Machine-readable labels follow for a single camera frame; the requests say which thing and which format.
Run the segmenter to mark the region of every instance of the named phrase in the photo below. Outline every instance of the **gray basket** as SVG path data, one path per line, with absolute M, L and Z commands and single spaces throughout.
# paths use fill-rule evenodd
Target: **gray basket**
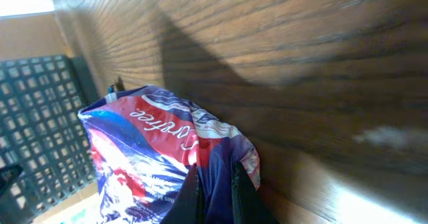
M 94 181 L 76 115 L 86 104 L 65 56 L 0 62 L 0 168 L 23 168 L 0 197 L 1 223 L 29 223 Z

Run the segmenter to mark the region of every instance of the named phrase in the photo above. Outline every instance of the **plastic package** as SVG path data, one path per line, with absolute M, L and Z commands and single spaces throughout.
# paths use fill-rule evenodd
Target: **plastic package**
M 231 176 L 242 163 L 259 187 L 259 157 L 236 127 L 156 86 L 107 95 L 80 111 L 101 196 L 100 223 L 160 223 L 192 165 L 206 223 L 233 223 Z

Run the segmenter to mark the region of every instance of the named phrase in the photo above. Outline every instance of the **wooden table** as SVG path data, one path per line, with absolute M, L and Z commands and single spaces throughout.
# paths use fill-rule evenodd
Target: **wooden table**
M 428 0 L 54 2 L 99 93 L 164 86 L 247 135 L 281 222 L 367 215 L 350 195 L 428 220 Z

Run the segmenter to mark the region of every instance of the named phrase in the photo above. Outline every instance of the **lattice crate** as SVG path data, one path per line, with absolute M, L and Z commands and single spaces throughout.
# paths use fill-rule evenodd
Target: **lattice crate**
M 18 209 L 43 213 L 94 180 L 76 113 L 86 104 L 62 55 L 0 63 L 0 168 L 24 172 L 7 193 Z

